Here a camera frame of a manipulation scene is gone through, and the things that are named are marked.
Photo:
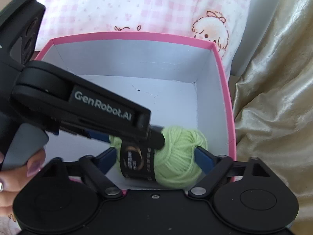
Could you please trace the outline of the left hand with painted nails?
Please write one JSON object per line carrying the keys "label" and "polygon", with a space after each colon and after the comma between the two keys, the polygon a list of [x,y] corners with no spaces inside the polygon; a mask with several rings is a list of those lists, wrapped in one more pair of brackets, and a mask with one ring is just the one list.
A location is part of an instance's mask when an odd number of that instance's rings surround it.
{"label": "left hand with painted nails", "polygon": [[23,187],[39,172],[46,159],[41,148],[27,164],[13,170],[1,171],[1,216],[13,213],[13,201]]}

